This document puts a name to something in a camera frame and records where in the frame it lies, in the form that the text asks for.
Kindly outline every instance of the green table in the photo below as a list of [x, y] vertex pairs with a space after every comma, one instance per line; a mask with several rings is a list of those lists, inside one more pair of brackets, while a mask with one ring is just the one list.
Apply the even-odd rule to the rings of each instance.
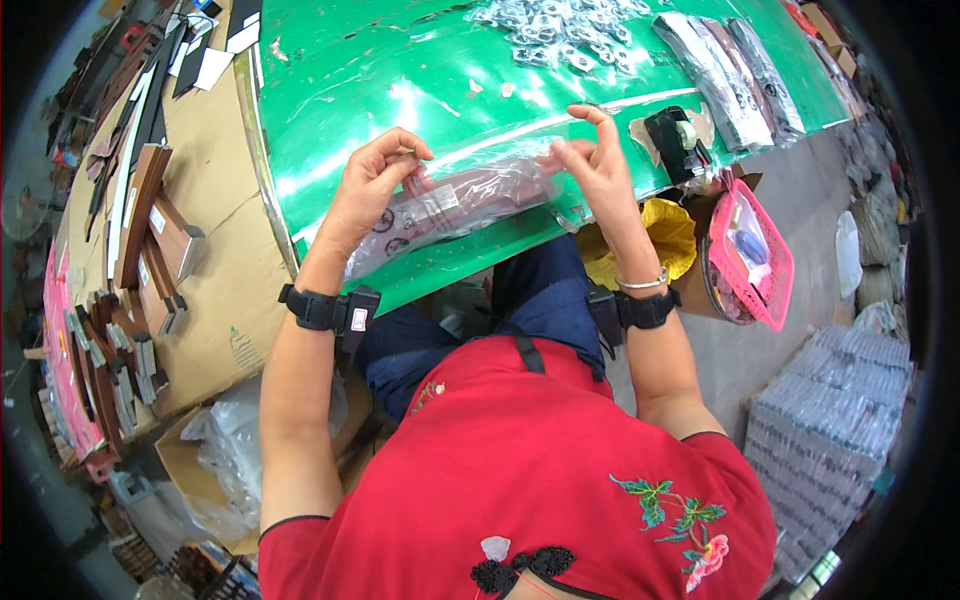
[[[689, 14], [750, 22], [808, 134], [847, 118], [827, 72], [777, 0], [675, 0], [674, 5]], [[276, 203], [300, 257], [307, 249], [303, 237], [325, 215], [350, 153], [396, 125], [416, 132], [442, 158], [497, 136], [593, 138], [592, 126], [560, 115], [572, 103], [612, 103], [622, 106], [614, 120], [637, 197], [670, 184], [662, 165], [655, 169], [630, 139], [628, 124], [671, 105], [699, 111], [704, 98], [654, 34], [654, 16], [625, 23], [634, 46], [646, 53], [638, 76], [625, 79], [606, 67], [599, 77], [582, 77], [569, 67], [520, 66], [503, 33], [464, 21], [466, 9], [445, 0], [264, 1], [258, 109]], [[472, 93], [470, 80], [483, 91]], [[514, 88], [509, 97], [501, 95], [504, 83]], [[744, 156], [728, 152], [719, 136], [710, 150], [720, 164]], [[570, 177], [554, 203], [411, 252], [362, 282], [383, 294], [380, 313], [392, 310], [562, 235], [557, 215], [574, 227], [591, 221]]]

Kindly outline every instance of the plastic basket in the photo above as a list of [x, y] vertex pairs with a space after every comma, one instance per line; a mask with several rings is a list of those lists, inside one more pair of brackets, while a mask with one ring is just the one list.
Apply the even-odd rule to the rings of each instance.
[[[736, 250], [732, 251], [730, 245], [725, 243], [727, 229], [730, 226], [730, 219], [733, 216], [733, 208], [736, 204], [733, 199], [734, 194], [742, 195], [753, 208], [754, 213], [756, 213], [756, 220], [763, 230], [763, 236], [766, 238], [767, 247], [770, 250], [771, 273], [764, 277], [756, 288], [747, 281], [741, 269], [737, 267], [737, 262], [741, 259], [739, 256], [731, 255], [731, 252], [736, 252]], [[751, 314], [758, 321], [770, 325], [770, 328], [774, 331], [783, 329], [787, 308], [790, 305], [790, 293], [793, 290], [793, 254], [790, 253], [786, 242], [780, 237], [780, 232], [777, 231], [774, 222], [763, 210], [763, 206], [760, 205], [754, 193], [742, 180], [733, 180], [730, 191], [720, 198], [713, 210], [709, 238], [710, 262], [730, 283], [733, 291], [743, 300]]]

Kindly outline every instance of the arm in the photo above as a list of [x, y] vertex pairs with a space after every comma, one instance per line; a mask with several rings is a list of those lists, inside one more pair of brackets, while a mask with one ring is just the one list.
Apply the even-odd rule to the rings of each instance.
[[[616, 258], [622, 281], [645, 283], [660, 276], [660, 261], [636, 209], [633, 181], [620, 148], [616, 125], [597, 108], [571, 106], [568, 112], [597, 127], [597, 144], [556, 143], [554, 155], [580, 184], [587, 203]], [[634, 298], [666, 293], [666, 286], [628, 290]], [[724, 433], [704, 406], [693, 351], [676, 311], [655, 329], [627, 330], [636, 415], [681, 440], [694, 433]]]
[[[421, 139], [399, 128], [356, 151], [294, 287], [339, 294], [350, 254], [403, 178], [432, 157]], [[260, 392], [260, 531], [292, 516], [331, 516], [343, 499], [327, 430], [332, 378], [333, 333], [304, 329], [285, 315]]]

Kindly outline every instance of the bangle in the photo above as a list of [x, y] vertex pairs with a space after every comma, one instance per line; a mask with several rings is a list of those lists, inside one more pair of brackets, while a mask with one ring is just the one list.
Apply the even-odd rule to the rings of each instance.
[[666, 267], [660, 267], [660, 277], [650, 283], [626, 283], [621, 281], [619, 277], [614, 277], [613, 280], [616, 281], [616, 284], [623, 290], [645, 290], [666, 283]]

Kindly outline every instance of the black wrist strap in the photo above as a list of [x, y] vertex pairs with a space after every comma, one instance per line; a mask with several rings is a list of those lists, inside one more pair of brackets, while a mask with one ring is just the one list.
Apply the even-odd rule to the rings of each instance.
[[620, 318], [620, 326], [624, 329], [631, 325], [640, 329], [653, 329], [666, 323], [667, 315], [675, 306], [682, 306], [680, 293], [667, 286], [667, 293], [661, 296], [636, 299], [623, 292], [614, 292], [616, 298], [616, 312]]
[[297, 325], [314, 331], [332, 330], [335, 335], [349, 337], [344, 345], [353, 351], [373, 321], [380, 305], [380, 293], [361, 285], [343, 296], [327, 296], [309, 290], [298, 292], [292, 284], [285, 283], [278, 301], [286, 304], [297, 317]]

